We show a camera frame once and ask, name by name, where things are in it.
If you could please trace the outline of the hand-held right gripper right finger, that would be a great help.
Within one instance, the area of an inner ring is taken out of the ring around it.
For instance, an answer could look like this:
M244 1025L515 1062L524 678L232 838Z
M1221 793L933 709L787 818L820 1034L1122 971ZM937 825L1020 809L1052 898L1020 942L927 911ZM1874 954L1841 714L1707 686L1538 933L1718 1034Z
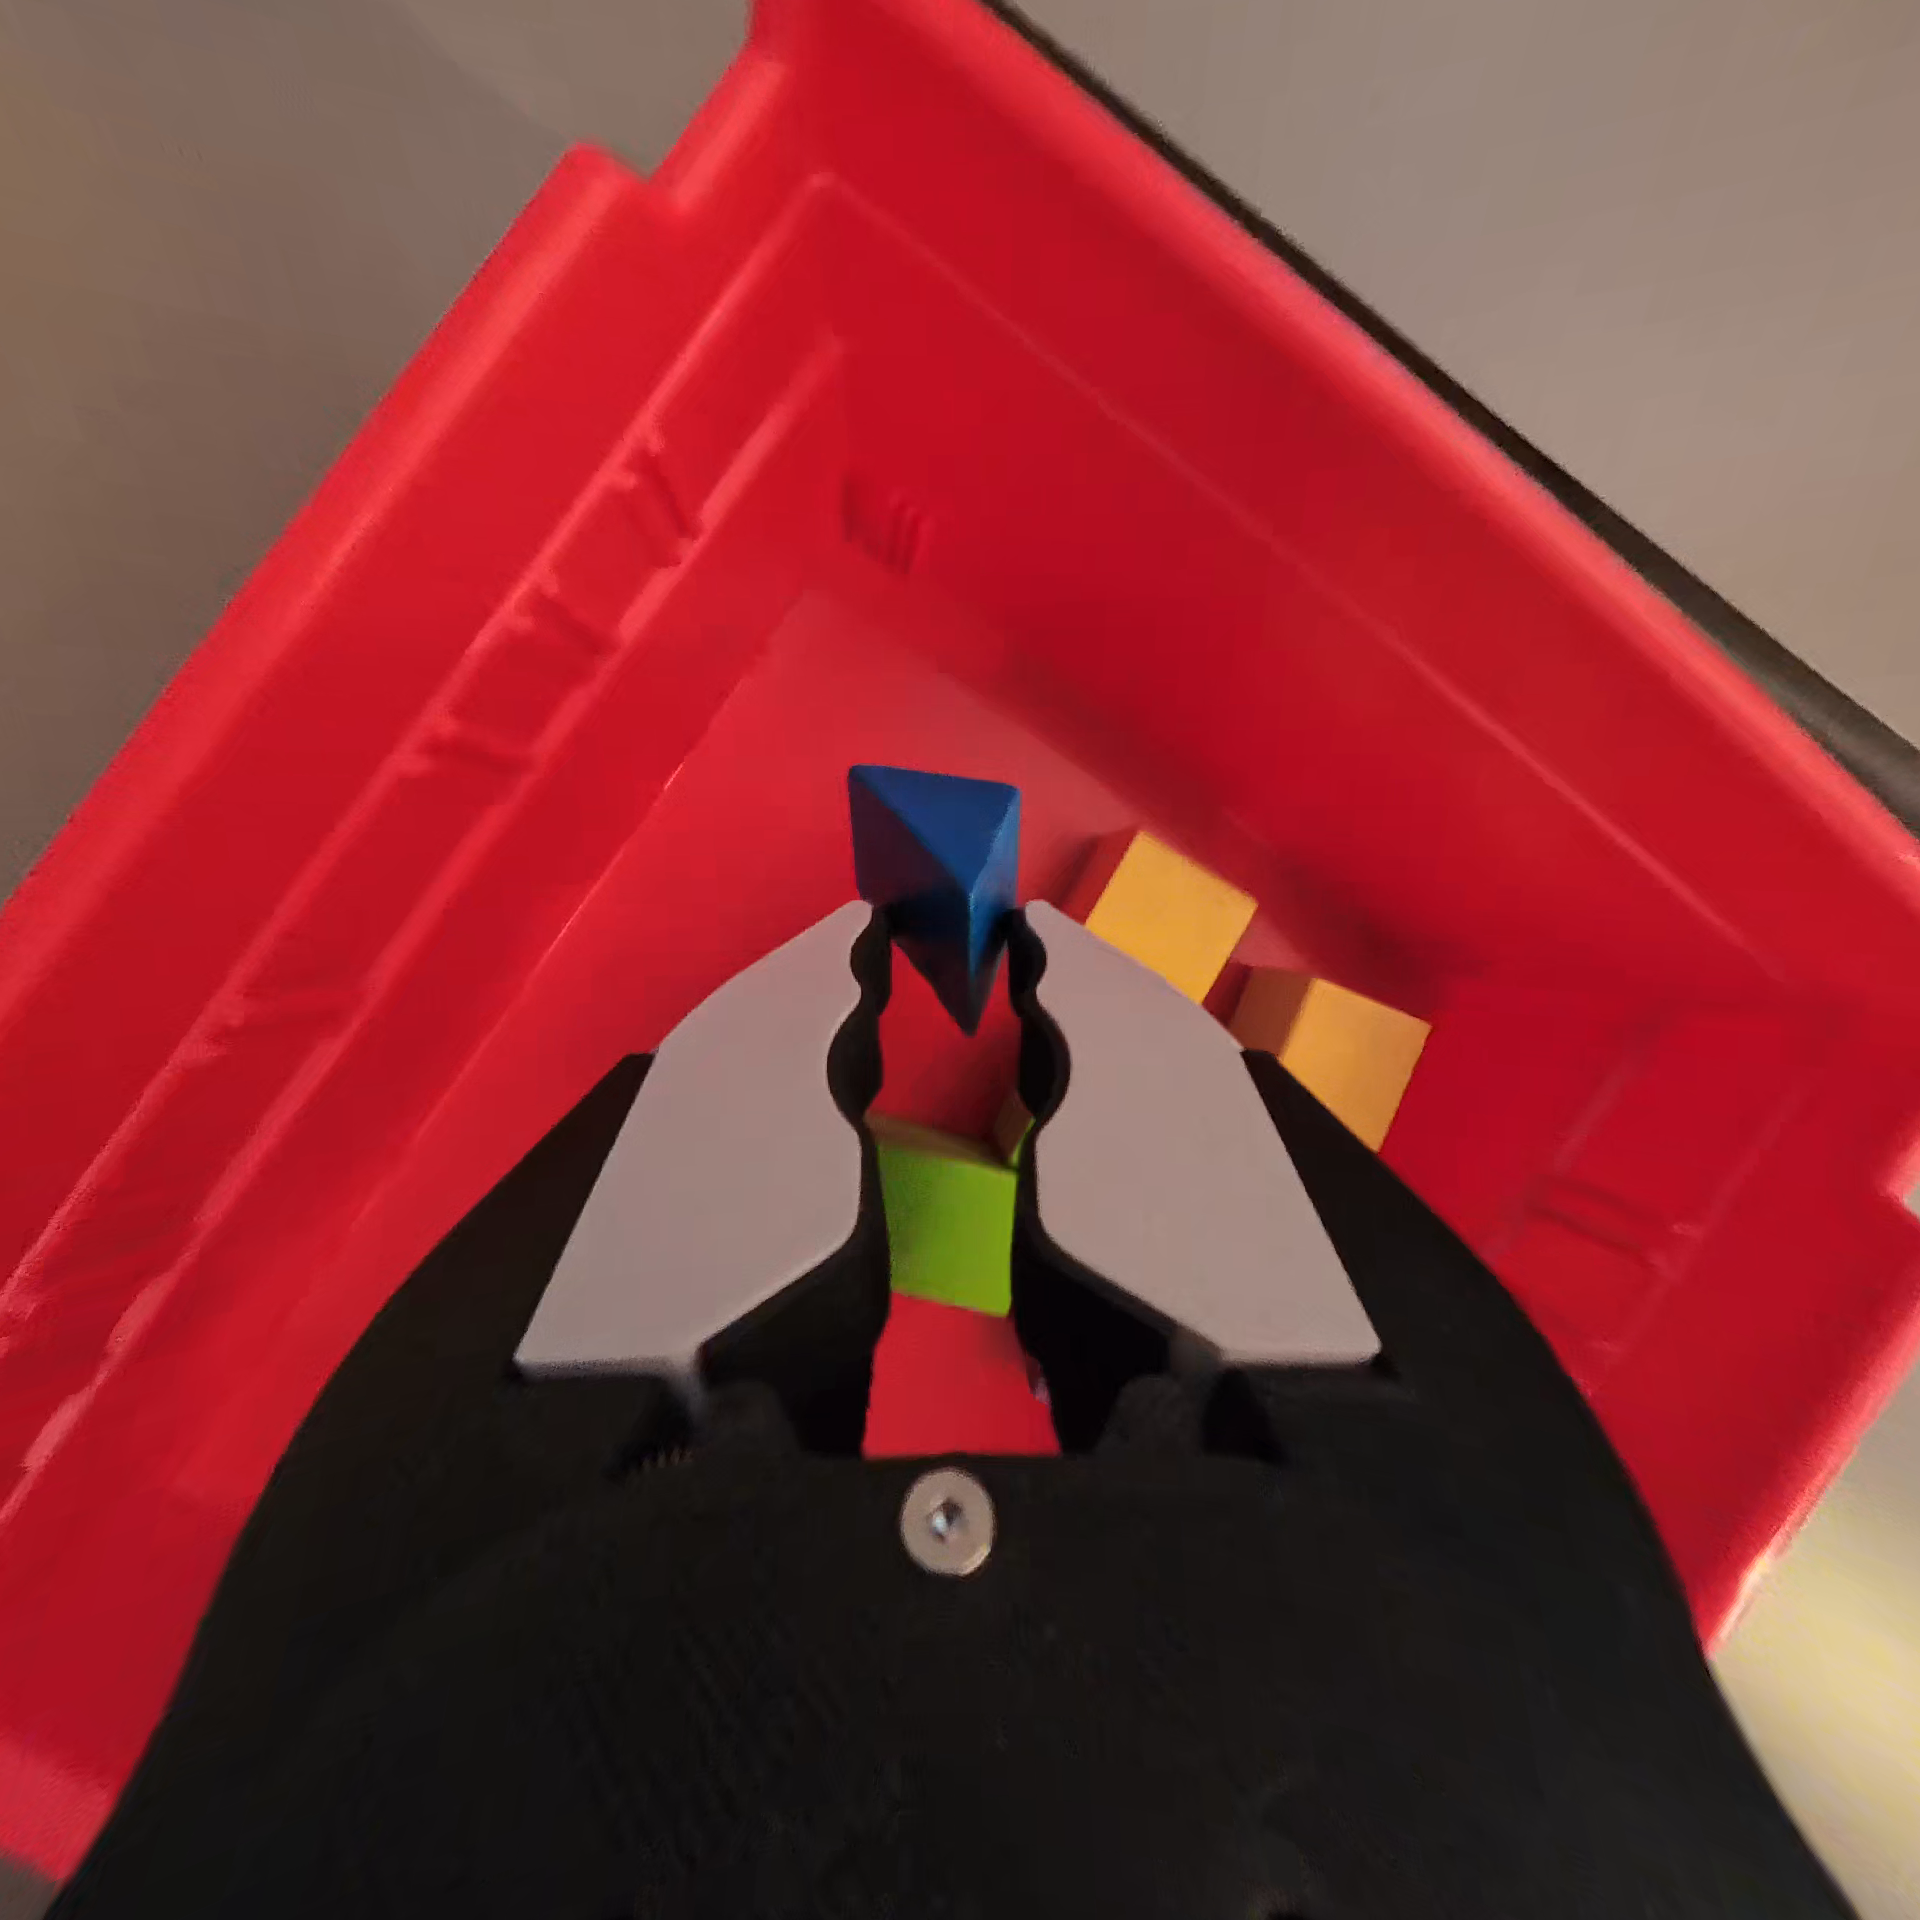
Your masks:
M1142 1377L1352 1371L1381 1335L1228 1025L1052 903L1010 922L1010 1321L1052 1427Z

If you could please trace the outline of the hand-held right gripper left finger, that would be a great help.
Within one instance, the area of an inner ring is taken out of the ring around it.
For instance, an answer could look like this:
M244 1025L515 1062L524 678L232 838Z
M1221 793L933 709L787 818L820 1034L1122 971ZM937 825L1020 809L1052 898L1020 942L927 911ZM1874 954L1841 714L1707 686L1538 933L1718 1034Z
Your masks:
M779 942L654 1049L515 1344L524 1377L771 1385L791 1427L867 1427L880 1331L880 914Z

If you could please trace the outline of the yellow wooden cube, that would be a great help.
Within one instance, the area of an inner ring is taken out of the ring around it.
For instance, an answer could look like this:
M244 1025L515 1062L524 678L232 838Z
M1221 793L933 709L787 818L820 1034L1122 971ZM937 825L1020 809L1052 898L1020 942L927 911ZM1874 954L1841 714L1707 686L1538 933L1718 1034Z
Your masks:
M1308 1089L1367 1146L1387 1142L1432 1037L1420 1018L1275 964L1244 979L1228 1025L1244 1049L1271 1057Z

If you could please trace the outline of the green wooden block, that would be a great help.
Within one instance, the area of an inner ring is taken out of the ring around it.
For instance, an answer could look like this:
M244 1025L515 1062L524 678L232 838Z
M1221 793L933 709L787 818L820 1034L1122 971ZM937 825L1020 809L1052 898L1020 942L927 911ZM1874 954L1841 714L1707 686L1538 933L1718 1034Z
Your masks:
M870 1118L893 1294L1010 1315L1014 1168L977 1136Z

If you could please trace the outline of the orange wooden block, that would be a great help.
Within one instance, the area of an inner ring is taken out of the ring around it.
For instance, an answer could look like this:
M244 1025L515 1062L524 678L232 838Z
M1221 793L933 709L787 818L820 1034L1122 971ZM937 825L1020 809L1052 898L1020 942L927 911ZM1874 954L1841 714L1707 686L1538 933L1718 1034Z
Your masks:
M1117 825L1089 848L1058 911L1202 1004L1255 926L1257 898L1153 830Z

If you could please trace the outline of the blue wooden triangle block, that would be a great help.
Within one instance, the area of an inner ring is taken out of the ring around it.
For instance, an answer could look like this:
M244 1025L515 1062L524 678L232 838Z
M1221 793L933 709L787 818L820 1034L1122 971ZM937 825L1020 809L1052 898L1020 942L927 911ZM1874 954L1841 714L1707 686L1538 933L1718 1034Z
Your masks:
M1014 922L1020 787L848 768L852 887L972 1037Z

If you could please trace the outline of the red plastic bin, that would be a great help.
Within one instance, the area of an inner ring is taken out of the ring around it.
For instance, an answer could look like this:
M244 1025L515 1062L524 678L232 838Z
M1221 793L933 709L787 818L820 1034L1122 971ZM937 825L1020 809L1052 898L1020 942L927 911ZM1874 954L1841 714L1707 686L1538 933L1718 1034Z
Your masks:
M985 4L576 146L8 903L8 1863L373 1312L848 898L843 768L1420 1004L1394 1170L1713 1640L1913 1367L1913 830Z

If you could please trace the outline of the table edge rail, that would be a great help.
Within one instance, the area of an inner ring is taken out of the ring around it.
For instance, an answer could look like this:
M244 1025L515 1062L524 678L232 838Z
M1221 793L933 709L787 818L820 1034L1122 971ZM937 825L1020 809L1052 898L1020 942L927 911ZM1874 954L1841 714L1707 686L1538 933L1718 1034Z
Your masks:
M1920 830L1920 751L1841 695L1824 669L1771 639L1748 611L1713 593L1667 542L1631 529L1607 499L1600 499L1576 471L1480 405L1456 373L1444 373L1414 338L1402 338L1381 313L1372 313L1344 279L1329 279L1308 251L1275 223L1233 196L1202 162L1164 139L1134 102L1122 102L1089 62L1076 62L1052 34L1041 34L1020 4L985 0L985 9L1020 34L1066 82L1076 82L1117 125L1153 149L1176 179L1185 179L1221 215L1233 215L1267 256L1305 279L1344 321L1352 321L1381 354L1394 354L1425 394L1437 394L1480 442L1495 442L1516 471L1526 471L1561 513L1571 513L1612 559L1626 559L1661 599L1672 599L1820 757L1833 757L1904 830Z

